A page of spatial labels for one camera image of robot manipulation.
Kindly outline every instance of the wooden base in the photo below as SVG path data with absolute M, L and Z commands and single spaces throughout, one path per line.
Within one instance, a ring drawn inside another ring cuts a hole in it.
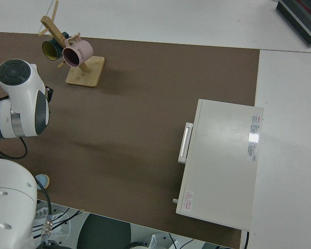
M 80 67 L 71 67 L 66 79 L 70 85 L 83 87 L 96 87 L 105 64 L 105 58 L 92 56 L 85 64 L 91 69 L 90 72 L 84 72 Z

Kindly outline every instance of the brown table mat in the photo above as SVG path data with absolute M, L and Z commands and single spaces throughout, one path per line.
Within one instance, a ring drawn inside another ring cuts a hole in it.
M 86 88 L 66 84 L 69 67 L 45 58 L 47 39 L 0 33 L 0 63 L 35 63 L 54 89 L 47 129 L 25 139 L 29 154 L 17 161 L 50 176 L 51 201 L 238 248 L 241 231 L 178 215 L 172 199 L 184 170 L 177 162 L 183 130 L 198 99 L 254 105 L 259 51 L 86 39 L 106 58 L 98 86 Z M 19 143 L 2 140 L 0 148 L 21 154 Z

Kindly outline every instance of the robotic arm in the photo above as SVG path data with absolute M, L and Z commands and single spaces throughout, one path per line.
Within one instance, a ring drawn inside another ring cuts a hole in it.
M 2 63 L 0 86 L 8 94 L 0 98 L 0 139 L 41 134 L 48 124 L 53 90 L 46 91 L 37 66 L 23 60 Z
M 53 90 L 44 86 L 36 65 L 23 60 L 2 63 L 0 86 L 8 94 L 0 98 L 0 139 L 41 134 L 48 124 Z M 15 162 L 0 159 L 0 248 L 36 248 L 32 237 L 36 203 L 32 174 Z

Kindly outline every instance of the mug handle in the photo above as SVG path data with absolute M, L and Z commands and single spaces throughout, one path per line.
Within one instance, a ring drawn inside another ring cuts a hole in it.
M 81 37 L 79 35 L 74 35 L 71 38 L 67 38 L 66 40 L 64 40 L 64 45 L 66 45 L 66 47 L 70 47 L 70 44 L 69 44 L 68 41 L 71 40 L 71 39 L 74 39 L 74 38 L 76 38 L 77 42 L 81 41 Z

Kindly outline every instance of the small cup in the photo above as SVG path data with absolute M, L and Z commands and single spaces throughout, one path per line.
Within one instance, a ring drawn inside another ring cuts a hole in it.
M 62 35 L 66 39 L 69 37 L 66 32 L 63 32 Z M 62 57 L 63 48 L 54 38 L 52 40 L 46 40 L 45 42 L 43 42 L 41 48 L 43 49 L 43 53 L 47 57 L 47 59 L 51 61 L 55 61 Z
M 69 44 L 69 40 L 76 39 L 74 44 Z M 93 56 L 93 49 L 86 40 L 81 40 L 79 35 L 74 35 L 64 41 L 66 47 L 63 49 L 62 55 L 69 66 L 79 66 Z

